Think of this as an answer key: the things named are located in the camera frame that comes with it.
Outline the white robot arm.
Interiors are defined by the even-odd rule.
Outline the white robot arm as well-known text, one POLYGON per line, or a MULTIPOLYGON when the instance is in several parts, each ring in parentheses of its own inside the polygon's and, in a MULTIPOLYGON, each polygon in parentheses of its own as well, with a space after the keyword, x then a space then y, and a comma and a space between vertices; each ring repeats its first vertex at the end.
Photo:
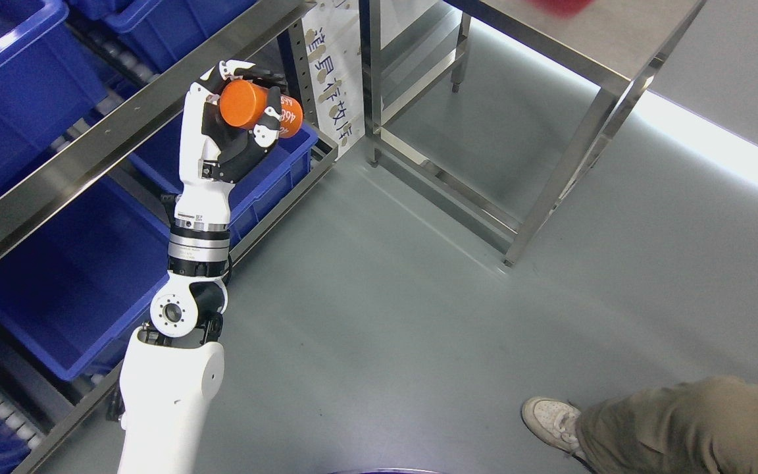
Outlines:
POLYGON ((118 376, 120 473, 193 471, 224 378, 228 197, 276 147, 285 87, 282 74, 232 58, 186 92, 178 150, 183 189, 161 197, 170 219, 168 279, 151 300, 148 322, 132 331, 118 376))

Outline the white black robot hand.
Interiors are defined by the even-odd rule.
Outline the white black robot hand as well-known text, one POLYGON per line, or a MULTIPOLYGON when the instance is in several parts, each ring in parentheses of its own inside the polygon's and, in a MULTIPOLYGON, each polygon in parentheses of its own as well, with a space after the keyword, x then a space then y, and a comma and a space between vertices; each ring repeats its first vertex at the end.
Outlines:
POLYGON ((186 93, 178 151, 178 224, 229 224, 228 198, 238 181, 255 170, 279 138, 282 106, 266 106, 249 130, 229 126, 218 110, 223 79, 257 79, 268 89, 287 93, 284 73, 237 59, 218 66, 190 85, 186 93))

